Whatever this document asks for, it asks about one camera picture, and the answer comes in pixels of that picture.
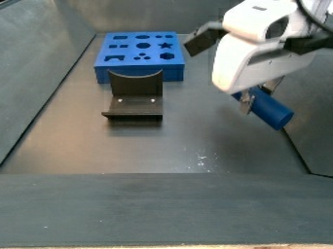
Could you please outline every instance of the black object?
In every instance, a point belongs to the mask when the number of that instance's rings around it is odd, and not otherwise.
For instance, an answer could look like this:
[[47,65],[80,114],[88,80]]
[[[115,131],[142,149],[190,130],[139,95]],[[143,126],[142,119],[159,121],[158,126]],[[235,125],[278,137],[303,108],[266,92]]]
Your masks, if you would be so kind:
[[216,28],[215,22],[207,22],[199,29],[188,34],[183,46],[191,56],[208,49],[216,39],[222,38],[227,34],[227,31],[222,28]]
[[128,77],[108,71],[113,98],[109,111],[101,115],[109,120],[132,118],[163,119],[163,70],[148,76]]
[[283,49],[299,55],[319,49],[333,49],[333,35],[321,31],[307,37],[287,38]]
[[265,39],[271,39],[282,36],[286,31],[287,24],[289,24],[287,17],[281,18],[278,21],[275,21],[266,30]]

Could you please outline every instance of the gray wall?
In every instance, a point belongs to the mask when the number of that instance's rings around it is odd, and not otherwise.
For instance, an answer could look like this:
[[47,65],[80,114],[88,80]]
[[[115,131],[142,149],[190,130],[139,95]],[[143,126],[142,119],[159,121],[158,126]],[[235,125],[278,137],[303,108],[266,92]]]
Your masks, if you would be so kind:
[[7,157],[95,32],[65,2],[0,8],[0,162]]
[[241,0],[68,0],[97,33],[172,30],[190,33]]
[[289,75],[275,96],[295,111],[286,131],[311,173],[333,176],[333,51]]

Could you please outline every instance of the circular hole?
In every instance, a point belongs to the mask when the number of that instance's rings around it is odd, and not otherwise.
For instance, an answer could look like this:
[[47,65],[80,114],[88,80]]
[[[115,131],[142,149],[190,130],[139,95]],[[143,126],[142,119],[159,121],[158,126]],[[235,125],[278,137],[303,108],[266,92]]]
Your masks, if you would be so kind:
[[136,36],[136,39],[148,39],[148,38],[150,38],[148,35],[138,35],[138,36]]
[[139,43],[139,44],[136,45],[136,47],[138,47],[139,49],[148,49],[148,48],[151,47],[151,45],[150,45],[148,43]]

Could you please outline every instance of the blue object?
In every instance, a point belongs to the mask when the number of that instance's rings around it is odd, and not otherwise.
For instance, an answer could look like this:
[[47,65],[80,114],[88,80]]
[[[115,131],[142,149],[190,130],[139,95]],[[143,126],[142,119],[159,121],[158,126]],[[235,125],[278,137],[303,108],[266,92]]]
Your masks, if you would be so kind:
[[109,82],[108,69],[144,76],[163,69],[164,81],[183,81],[184,61],[175,32],[108,33],[95,61],[99,84]]
[[[275,130],[279,130],[293,119],[294,112],[259,88],[251,88],[249,94],[255,97],[251,111]],[[238,101],[241,96],[241,92],[233,94]]]

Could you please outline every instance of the blue shape sorter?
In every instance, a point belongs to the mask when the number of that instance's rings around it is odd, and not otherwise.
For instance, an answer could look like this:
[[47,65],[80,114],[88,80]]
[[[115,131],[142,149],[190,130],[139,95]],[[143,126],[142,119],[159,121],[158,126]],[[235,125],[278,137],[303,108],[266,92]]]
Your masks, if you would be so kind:
[[95,61],[99,84],[109,82],[108,69],[144,76],[163,69],[164,81],[183,81],[184,61],[175,32],[108,33]]

